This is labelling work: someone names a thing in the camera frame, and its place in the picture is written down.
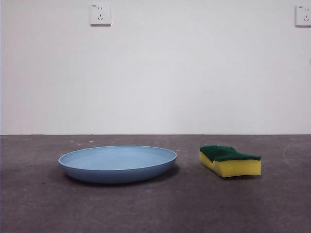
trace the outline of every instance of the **sponge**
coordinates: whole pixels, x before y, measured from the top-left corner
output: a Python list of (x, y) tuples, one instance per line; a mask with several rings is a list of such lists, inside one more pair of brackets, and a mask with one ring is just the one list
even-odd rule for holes
[(203, 146), (199, 158), (205, 167), (220, 177), (261, 175), (261, 157), (241, 154), (233, 147)]

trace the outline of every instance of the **wall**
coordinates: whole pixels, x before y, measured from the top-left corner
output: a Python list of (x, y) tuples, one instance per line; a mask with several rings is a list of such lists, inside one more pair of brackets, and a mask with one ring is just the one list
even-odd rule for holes
[(2, 134), (311, 133), (308, 0), (1, 1)]

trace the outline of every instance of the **plate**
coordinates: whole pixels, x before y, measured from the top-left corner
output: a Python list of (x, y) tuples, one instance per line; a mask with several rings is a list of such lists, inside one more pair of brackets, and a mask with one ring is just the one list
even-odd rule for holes
[(130, 183), (158, 176), (177, 154), (149, 146), (105, 146), (64, 154), (58, 159), (67, 175), (91, 183)]

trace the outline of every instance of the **electrical outlet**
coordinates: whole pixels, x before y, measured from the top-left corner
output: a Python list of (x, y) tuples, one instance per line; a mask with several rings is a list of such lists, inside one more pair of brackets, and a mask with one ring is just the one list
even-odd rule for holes
[(90, 5), (91, 25), (111, 25), (111, 4), (97, 3)]
[(296, 26), (311, 27), (311, 6), (296, 6)]

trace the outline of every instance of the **concrete floor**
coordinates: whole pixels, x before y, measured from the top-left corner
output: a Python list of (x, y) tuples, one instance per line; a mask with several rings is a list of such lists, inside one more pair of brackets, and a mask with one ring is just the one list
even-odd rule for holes
[[(260, 177), (220, 178), (204, 144), (262, 156)], [(166, 174), (100, 185), (64, 174), (64, 153), (104, 145), (177, 152)], [(15, 135), (1, 137), (3, 233), (309, 233), (311, 135)]]

